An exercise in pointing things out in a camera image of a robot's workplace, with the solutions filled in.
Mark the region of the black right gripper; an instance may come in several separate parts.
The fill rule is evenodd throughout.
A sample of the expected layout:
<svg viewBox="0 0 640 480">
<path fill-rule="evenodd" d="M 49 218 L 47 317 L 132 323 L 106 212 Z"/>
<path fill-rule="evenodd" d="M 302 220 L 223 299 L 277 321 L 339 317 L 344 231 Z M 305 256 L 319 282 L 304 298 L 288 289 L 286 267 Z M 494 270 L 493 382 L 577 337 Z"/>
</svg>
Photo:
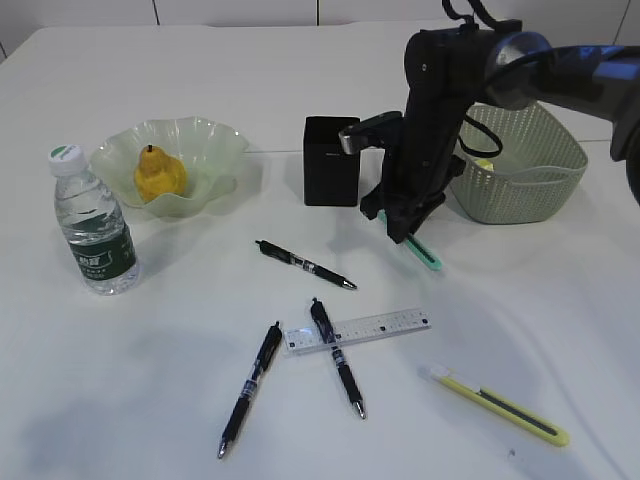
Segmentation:
<svg viewBox="0 0 640 480">
<path fill-rule="evenodd" d="M 470 105 L 465 95 L 430 98 L 409 92 L 399 144 L 383 160 L 379 184 L 360 204 L 369 219 L 386 211 L 386 232 L 396 244 L 415 234 L 444 202 L 451 156 Z"/>
</svg>

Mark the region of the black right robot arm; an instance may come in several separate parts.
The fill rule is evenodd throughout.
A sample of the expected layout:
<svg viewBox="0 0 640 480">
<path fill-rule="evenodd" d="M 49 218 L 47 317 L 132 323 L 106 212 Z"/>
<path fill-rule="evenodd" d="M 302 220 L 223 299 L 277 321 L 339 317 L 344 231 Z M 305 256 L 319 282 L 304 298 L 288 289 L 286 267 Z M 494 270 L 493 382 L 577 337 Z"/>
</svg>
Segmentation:
<svg viewBox="0 0 640 480">
<path fill-rule="evenodd" d="M 610 122 L 610 156 L 625 162 L 629 188 L 639 193 L 638 47 L 552 47 L 535 32 L 462 25 L 414 34 L 404 69 L 404 113 L 368 126 L 368 139 L 385 156 L 379 183 L 360 203 L 368 219 L 385 213 L 394 242 L 415 233 L 444 202 L 445 188 L 461 172 L 454 147 L 475 103 L 520 110 L 543 101 Z"/>
</svg>

